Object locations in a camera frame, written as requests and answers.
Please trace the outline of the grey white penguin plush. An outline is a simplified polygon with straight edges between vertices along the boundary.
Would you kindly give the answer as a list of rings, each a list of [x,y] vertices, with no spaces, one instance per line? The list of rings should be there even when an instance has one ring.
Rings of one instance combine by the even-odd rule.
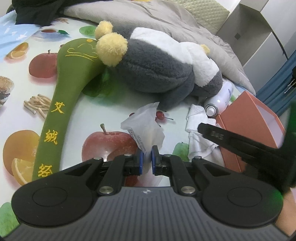
[[[99,59],[135,91],[156,94],[169,110],[186,97],[213,97],[222,88],[222,73],[206,45],[179,42],[146,27],[114,26],[101,21],[94,32]]]

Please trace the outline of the black clothing pile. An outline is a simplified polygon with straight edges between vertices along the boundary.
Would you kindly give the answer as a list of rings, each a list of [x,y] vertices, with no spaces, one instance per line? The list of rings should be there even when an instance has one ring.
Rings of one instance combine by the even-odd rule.
[[[64,8],[94,1],[60,0],[60,1],[11,1],[16,11],[16,24],[35,24],[48,26]]]

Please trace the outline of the grey quilt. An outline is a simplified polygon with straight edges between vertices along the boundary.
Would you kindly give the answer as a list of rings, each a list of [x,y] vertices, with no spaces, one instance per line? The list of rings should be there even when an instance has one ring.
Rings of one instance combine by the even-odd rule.
[[[210,58],[225,77],[250,93],[256,93],[230,45],[198,25],[185,8],[171,1],[96,1],[66,7],[63,14],[94,23],[105,20],[115,26],[151,28],[179,42],[205,44],[210,49]]]

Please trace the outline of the blue curtain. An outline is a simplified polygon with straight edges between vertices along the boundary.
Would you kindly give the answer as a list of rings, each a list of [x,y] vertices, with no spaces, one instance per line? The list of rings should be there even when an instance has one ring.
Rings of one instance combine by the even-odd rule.
[[[295,58],[296,53],[293,52],[288,61],[256,94],[256,98],[278,116],[295,101]]]

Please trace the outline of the white shelf cabinet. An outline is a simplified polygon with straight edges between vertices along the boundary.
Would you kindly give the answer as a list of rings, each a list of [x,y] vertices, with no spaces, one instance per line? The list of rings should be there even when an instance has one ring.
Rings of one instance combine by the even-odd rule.
[[[217,35],[259,91],[295,51],[295,1],[240,1]]]

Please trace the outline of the clear packet with beige pad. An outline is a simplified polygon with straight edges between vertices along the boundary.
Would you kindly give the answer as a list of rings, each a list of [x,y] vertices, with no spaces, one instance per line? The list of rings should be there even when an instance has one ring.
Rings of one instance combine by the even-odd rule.
[[[165,139],[163,129],[155,121],[158,105],[159,102],[155,102],[142,106],[120,124],[120,128],[128,131],[145,155],[151,152],[153,146],[161,149]]]

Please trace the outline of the pink cardboard box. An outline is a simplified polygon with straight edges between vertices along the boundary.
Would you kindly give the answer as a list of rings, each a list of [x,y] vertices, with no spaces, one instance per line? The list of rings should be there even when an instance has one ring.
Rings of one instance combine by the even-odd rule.
[[[280,147],[285,136],[278,116],[248,91],[217,115],[216,123],[225,130],[272,148]]]

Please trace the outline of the fruit print sheet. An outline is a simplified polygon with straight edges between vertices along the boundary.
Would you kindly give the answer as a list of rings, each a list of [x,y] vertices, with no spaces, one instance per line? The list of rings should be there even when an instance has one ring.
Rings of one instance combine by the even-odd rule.
[[[12,195],[20,187],[11,170],[13,159],[33,162],[38,144],[44,143],[54,149],[50,154],[54,170],[78,164],[84,141],[99,130],[100,123],[109,131],[118,131],[128,112],[157,100],[112,77],[78,87],[80,62],[70,66],[62,86],[57,85],[56,76],[38,78],[29,72],[33,58],[42,55],[44,61],[35,64],[34,71],[45,73],[64,43],[92,39],[91,28],[91,23],[69,18],[41,29],[14,27],[11,20],[1,19],[1,38],[24,34],[15,47],[25,53],[18,59],[1,56],[1,76],[9,79],[1,84],[1,90],[8,94],[1,105],[1,236],[19,224],[11,208]]]

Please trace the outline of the cream quilted pillow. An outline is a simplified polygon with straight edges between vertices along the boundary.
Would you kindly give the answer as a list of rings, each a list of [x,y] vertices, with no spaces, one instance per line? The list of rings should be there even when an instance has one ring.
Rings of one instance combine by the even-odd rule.
[[[230,12],[215,0],[179,0],[174,3],[185,8],[198,24],[217,34]]]

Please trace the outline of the green embroidered massage stick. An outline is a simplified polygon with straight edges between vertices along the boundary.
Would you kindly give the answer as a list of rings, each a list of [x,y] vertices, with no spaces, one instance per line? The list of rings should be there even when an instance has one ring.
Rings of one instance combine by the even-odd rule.
[[[57,83],[36,152],[34,181],[60,170],[65,136],[78,97],[84,87],[103,72],[96,44],[95,39],[75,39],[58,52]]]

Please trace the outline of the blue tree print bedsheet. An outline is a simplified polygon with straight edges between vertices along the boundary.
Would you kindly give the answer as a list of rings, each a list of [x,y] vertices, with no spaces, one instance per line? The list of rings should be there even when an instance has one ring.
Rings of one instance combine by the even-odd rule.
[[[0,56],[3,58],[16,46],[27,40],[41,27],[34,24],[16,25],[17,14],[11,11],[1,17],[0,23]]]

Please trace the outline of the white spray bottle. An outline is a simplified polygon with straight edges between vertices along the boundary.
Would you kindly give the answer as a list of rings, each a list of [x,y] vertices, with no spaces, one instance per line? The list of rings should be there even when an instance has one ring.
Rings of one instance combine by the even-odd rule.
[[[204,103],[204,109],[208,117],[214,118],[221,114],[227,108],[233,94],[233,84],[224,80],[222,88],[213,97],[207,98]]]

